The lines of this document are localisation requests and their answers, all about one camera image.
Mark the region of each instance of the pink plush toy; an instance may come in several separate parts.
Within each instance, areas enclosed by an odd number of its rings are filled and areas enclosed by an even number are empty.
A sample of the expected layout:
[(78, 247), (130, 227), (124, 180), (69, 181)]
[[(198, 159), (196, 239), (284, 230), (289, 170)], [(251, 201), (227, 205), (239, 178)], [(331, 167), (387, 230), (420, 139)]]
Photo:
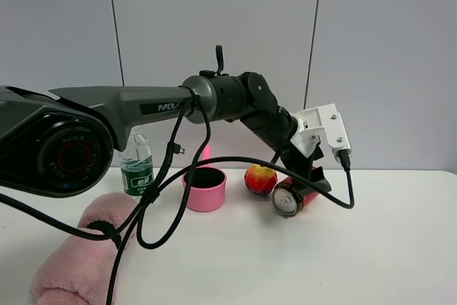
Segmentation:
[[(78, 227), (92, 234), (109, 232), (125, 221), (135, 205), (124, 193), (105, 194), (87, 207)], [(108, 241), (76, 236), (65, 240), (34, 277), (31, 293), (36, 305), (104, 305), (111, 268), (124, 234)]]

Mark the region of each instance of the red apple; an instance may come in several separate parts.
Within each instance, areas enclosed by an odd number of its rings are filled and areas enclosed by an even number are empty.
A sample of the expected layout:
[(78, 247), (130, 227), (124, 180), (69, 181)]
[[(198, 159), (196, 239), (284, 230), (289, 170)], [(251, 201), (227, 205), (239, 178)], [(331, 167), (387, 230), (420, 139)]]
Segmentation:
[(278, 182), (273, 169), (258, 164), (250, 166), (244, 174), (244, 183), (248, 190), (259, 196), (268, 196)]

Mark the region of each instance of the white table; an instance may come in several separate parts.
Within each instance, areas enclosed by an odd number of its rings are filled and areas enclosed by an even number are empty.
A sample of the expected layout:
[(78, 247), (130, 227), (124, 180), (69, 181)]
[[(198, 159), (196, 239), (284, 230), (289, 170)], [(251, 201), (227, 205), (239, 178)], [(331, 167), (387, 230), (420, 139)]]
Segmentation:
[[(356, 208), (318, 197), (292, 219), (248, 194), (244, 170), (226, 170), (226, 203), (187, 211), (155, 251), (125, 253), (116, 305), (457, 304), (457, 176), (444, 171), (354, 171)], [(343, 172), (327, 171), (347, 199)], [(0, 189), (76, 224), (95, 197), (121, 191), (111, 169), (91, 191), (45, 199)], [(182, 194), (176, 181), (147, 211), (145, 235), (158, 239)], [(0, 304), (26, 304), (34, 272), (64, 233), (0, 205)]]

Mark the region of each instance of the robotic arm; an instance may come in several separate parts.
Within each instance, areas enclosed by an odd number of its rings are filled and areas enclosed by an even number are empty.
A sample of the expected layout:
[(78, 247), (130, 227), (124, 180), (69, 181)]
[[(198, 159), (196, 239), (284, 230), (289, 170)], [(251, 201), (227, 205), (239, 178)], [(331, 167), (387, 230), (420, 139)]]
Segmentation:
[[(123, 151), (133, 126), (176, 118), (200, 98), (210, 121), (240, 120), (277, 152), (284, 166), (321, 189), (331, 190), (322, 168), (319, 134), (335, 154), (351, 147), (334, 104), (289, 115), (262, 75), (201, 71), (178, 87), (96, 86), (50, 90), (54, 100), (23, 89), (0, 87), (0, 185), (33, 194), (68, 197), (90, 189), (106, 173), (113, 150)], [(186, 118), (204, 122), (199, 109)], [(296, 184), (302, 195), (313, 190)]]

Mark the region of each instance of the black cable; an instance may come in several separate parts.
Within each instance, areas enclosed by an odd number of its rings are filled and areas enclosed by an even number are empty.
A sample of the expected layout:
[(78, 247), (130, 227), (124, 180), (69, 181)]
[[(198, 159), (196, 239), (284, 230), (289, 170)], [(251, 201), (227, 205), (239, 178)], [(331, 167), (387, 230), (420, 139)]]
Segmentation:
[(115, 231), (106, 234), (106, 235), (98, 235), (98, 234), (90, 234), (85, 231), (79, 230), (77, 228), (74, 228), (72, 226), (69, 226), (68, 224), (65, 224), (61, 221), (58, 221), (55, 218), (52, 218), (48, 216), (47, 214), (44, 214), (41, 211), (38, 211), (34, 209), (33, 207), (30, 207), (29, 205), (26, 205), (16, 199), (10, 198), (9, 196), (6, 196), (4, 194), (0, 194), (0, 202), (4, 203), (8, 206), (11, 206), (12, 208), (19, 210), (21, 212), (24, 212), (25, 214), (28, 214), (29, 216), (34, 217), (35, 219), (38, 219), (39, 221), (42, 221), (50, 226), (53, 226), (54, 228), (58, 230), (62, 230), (66, 232), (67, 234), (74, 235), (81, 237), (82, 239), (90, 239), (92, 241), (105, 241), (107, 239), (113, 239), (115, 236), (118, 236), (122, 230), (124, 230), (127, 225), (129, 225), (129, 222), (135, 217), (136, 212), (140, 209), (141, 205), (138, 204), (135, 209), (132, 211), (132, 213), (127, 217), (125, 222), (119, 226), (118, 229)]
[(351, 157), (349, 156), (350, 152), (348, 149), (343, 149), (338, 151), (338, 156), (340, 158), (341, 165), (346, 173), (346, 179), (348, 182), (348, 191), (349, 199), (352, 207), (354, 207), (354, 193), (352, 190), (352, 178), (351, 178)]
[(179, 223), (181, 222), (181, 220), (183, 218), (184, 211), (186, 210), (187, 201), (189, 199), (189, 194), (191, 192), (192, 181), (194, 180), (195, 170), (197, 167), (197, 163), (199, 162), (199, 157), (200, 157), (201, 153), (203, 152), (203, 150), (205, 149), (205, 146), (209, 143), (209, 139), (211, 138), (211, 127), (209, 125), (208, 116), (206, 115), (206, 112), (203, 110), (203, 107), (201, 106), (200, 102), (198, 102), (198, 105), (199, 105), (201, 113), (203, 114), (203, 117), (204, 117), (205, 126), (206, 126), (206, 137), (205, 137), (204, 141), (201, 143), (200, 147), (197, 149), (197, 152), (195, 153), (194, 158), (192, 159), (192, 163), (189, 167), (189, 180), (186, 183), (186, 187), (184, 189), (184, 194), (183, 194), (181, 204), (179, 206), (178, 213), (176, 214), (176, 217), (173, 220), (173, 223), (170, 225), (167, 232), (162, 236), (162, 238), (160, 238), (155, 243), (149, 244), (143, 240), (143, 237), (141, 234), (142, 234), (142, 229), (143, 229), (144, 212), (145, 212), (147, 206), (145, 206), (144, 208), (142, 208), (140, 210), (138, 228), (136, 230), (136, 238), (137, 238), (138, 242), (140, 243), (140, 245), (145, 249), (157, 249), (160, 246), (162, 246), (163, 244), (165, 244), (169, 240), (171, 235), (174, 233), (176, 228), (178, 227)]
[(116, 258), (114, 259), (114, 263), (113, 263), (113, 268), (111, 270), (111, 276), (109, 279), (108, 293), (106, 295), (106, 305), (112, 305), (112, 300), (113, 300), (113, 295), (114, 295), (114, 285), (116, 283), (116, 275), (117, 275), (117, 271), (119, 270), (119, 264), (121, 263), (122, 254), (124, 252), (124, 249), (126, 247), (126, 244), (129, 240), (131, 233), (135, 229), (135, 226), (136, 226), (136, 237), (137, 237), (137, 240), (140, 243), (140, 245), (147, 249), (156, 249), (156, 248), (159, 248), (161, 245), (163, 245), (166, 241), (168, 241), (168, 239), (171, 237), (171, 235), (174, 233), (174, 231), (178, 227), (178, 225), (182, 219), (182, 216), (184, 215), (184, 211), (186, 210), (187, 200), (189, 199), (190, 187), (192, 185), (192, 180), (194, 178), (196, 163), (198, 162), (198, 159), (199, 159), (201, 153), (203, 152), (205, 146), (208, 144), (209, 139), (211, 138), (211, 127), (209, 125), (208, 116), (206, 115), (206, 112), (204, 111), (204, 109), (201, 105), (200, 98), (197, 98), (196, 102), (197, 102), (197, 106), (200, 108), (201, 113), (203, 114), (203, 117), (204, 117), (204, 121), (205, 121), (205, 125), (206, 125), (206, 138), (204, 139), (204, 142), (200, 145), (199, 149), (195, 153), (194, 158), (192, 159), (192, 164), (189, 167), (190, 168), (189, 182), (186, 185), (186, 189), (185, 189), (184, 195), (183, 195), (183, 200), (179, 207), (178, 213), (177, 213), (172, 225), (170, 226), (169, 230), (164, 234), (164, 236), (161, 239), (159, 239), (157, 242), (155, 242), (153, 244), (148, 244), (143, 240), (143, 237), (141, 236), (141, 230), (143, 228), (144, 214), (146, 212), (148, 205), (154, 203), (155, 200), (159, 197), (160, 192), (157, 191), (158, 187), (156, 187), (156, 185), (163, 181), (165, 175), (169, 171), (171, 162), (173, 160), (172, 146), (174, 144), (174, 139), (176, 138), (178, 128), (181, 124), (182, 116), (180, 116), (178, 118), (178, 121), (176, 122), (174, 130), (171, 134), (170, 141), (167, 145), (166, 157), (164, 159), (164, 163), (162, 164), (160, 172), (157, 174), (157, 177), (154, 180), (154, 186), (151, 187), (150, 189), (146, 190), (141, 198), (142, 201), (146, 202), (146, 205), (141, 207), (138, 214), (135, 216), (135, 218), (130, 223), (130, 227), (127, 229), (124, 239), (122, 240), (121, 245), (117, 251)]

